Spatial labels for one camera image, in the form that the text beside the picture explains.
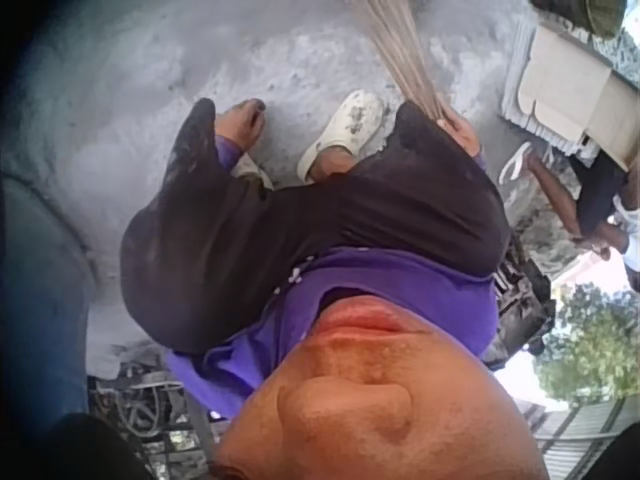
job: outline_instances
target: mouth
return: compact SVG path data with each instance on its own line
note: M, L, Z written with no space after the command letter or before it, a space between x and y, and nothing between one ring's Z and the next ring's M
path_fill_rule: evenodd
M419 329L418 325L400 317L387 302L362 296L331 305L320 315L311 336L388 337Z

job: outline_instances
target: white sandal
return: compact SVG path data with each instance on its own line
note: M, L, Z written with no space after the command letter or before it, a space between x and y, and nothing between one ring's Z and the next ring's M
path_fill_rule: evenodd
M504 185L505 183L507 183L507 174L512 169L513 172L511 173L509 181L513 182L514 180L518 179L520 173L522 172L522 165L524 164L524 154L527 153L530 148L531 142L525 142L513 155L513 157L511 157L511 160L507 162L507 164L502 169L502 172L500 172L500 178L498 180L498 183L500 185Z
M511 178L509 178L510 182L513 182L514 180L517 180L518 177L520 177L520 174L522 173L522 165L524 164L524 154L527 153L529 149L531 149L531 143L525 142L513 155L513 157L511 157L511 160L507 162L507 164L502 169L502 172L500 172L500 178L498 179L500 185L504 185L505 183L507 183L507 174L511 169L513 169L513 172L511 173ZM549 144L544 157L542 157L542 163L544 163L547 168L551 168L555 161L556 157L553 155L553 146Z
M269 190L273 190L273 182L271 179L267 176L264 170L256 165L248 153L245 153L242 158L240 158L238 164L231 171L232 177L238 178L245 175L258 175L262 179L264 187Z
M384 103L373 93L353 92L340 106L329 125L298 163L298 177L304 183L313 183L309 171L318 154L329 147L346 148L355 157L382 125Z

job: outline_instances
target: cardboard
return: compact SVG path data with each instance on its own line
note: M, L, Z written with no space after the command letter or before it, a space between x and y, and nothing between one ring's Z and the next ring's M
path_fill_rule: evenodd
M628 170L640 139L640 96L609 61L540 25L518 90L522 111L571 142L591 137Z

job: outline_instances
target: straw broom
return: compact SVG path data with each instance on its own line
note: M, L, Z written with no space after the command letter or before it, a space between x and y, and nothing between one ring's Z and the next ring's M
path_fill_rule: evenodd
M405 98L432 120L445 118L409 0L351 0L351 5Z

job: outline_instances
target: green leaves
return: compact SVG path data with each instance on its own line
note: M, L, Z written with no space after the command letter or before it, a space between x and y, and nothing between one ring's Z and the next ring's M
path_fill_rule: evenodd
M638 297L594 285L564 290L556 329L535 370L556 400L585 405L640 391Z

